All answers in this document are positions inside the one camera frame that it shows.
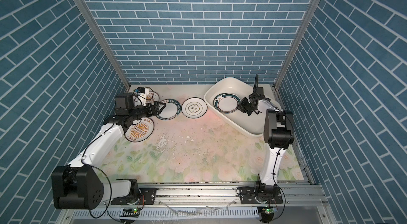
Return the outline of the green rim plate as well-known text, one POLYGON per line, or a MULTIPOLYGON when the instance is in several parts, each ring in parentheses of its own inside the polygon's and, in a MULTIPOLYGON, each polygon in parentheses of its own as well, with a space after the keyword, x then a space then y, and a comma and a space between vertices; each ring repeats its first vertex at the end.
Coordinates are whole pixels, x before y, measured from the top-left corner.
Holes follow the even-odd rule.
POLYGON ((163 121, 168 121, 176 118, 181 112, 181 105, 175 99, 164 99, 160 101, 160 104, 165 104, 162 112, 156 117, 163 121))

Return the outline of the green red ring plate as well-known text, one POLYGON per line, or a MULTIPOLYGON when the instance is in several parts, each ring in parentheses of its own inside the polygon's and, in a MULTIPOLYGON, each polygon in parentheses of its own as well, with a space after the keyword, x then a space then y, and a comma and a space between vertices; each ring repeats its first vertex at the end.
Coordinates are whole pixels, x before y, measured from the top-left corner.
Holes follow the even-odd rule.
POLYGON ((213 105, 219 112, 230 114, 237 110, 240 101, 240 98, 235 94, 221 93, 214 98, 213 105))

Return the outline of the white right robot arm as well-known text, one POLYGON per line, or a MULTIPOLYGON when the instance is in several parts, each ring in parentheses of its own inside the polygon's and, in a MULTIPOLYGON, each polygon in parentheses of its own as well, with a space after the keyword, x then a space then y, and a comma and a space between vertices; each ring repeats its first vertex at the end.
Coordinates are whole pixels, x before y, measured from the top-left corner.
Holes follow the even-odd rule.
POLYGON ((247 115, 265 115, 263 139, 267 145, 267 154, 259 180, 265 185, 276 185, 283 155, 294 142, 293 114, 283 111, 266 97, 245 97, 240 101, 238 109, 247 115))

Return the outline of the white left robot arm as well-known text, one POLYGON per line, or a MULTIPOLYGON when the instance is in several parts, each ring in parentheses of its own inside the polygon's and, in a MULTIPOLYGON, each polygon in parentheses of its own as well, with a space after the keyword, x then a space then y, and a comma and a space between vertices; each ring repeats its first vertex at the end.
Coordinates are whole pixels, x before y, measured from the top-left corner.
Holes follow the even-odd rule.
POLYGON ((134 121, 157 116, 165 106, 163 102, 139 106, 123 104, 116 108, 113 115, 107 116, 89 145, 67 165, 58 166, 52 172, 55 208, 93 210, 113 199, 126 204, 139 203, 141 193, 135 179, 120 179, 103 184, 95 171, 134 121))

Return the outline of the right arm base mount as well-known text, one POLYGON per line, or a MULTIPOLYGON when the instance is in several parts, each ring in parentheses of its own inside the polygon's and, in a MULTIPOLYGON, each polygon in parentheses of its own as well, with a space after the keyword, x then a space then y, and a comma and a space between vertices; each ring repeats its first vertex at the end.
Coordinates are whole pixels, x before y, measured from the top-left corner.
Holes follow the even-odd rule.
POLYGON ((241 204, 281 204, 283 194, 277 184, 266 185, 256 181, 253 186, 241 186, 236 189, 241 204))

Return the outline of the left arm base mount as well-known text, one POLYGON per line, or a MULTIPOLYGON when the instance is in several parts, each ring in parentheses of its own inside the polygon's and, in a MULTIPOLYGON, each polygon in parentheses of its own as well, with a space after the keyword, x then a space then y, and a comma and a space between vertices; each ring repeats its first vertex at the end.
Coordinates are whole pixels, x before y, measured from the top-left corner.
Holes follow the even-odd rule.
POLYGON ((141 188, 136 179, 119 179, 112 184, 114 206, 149 206, 153 205, 157 188, 141 188))

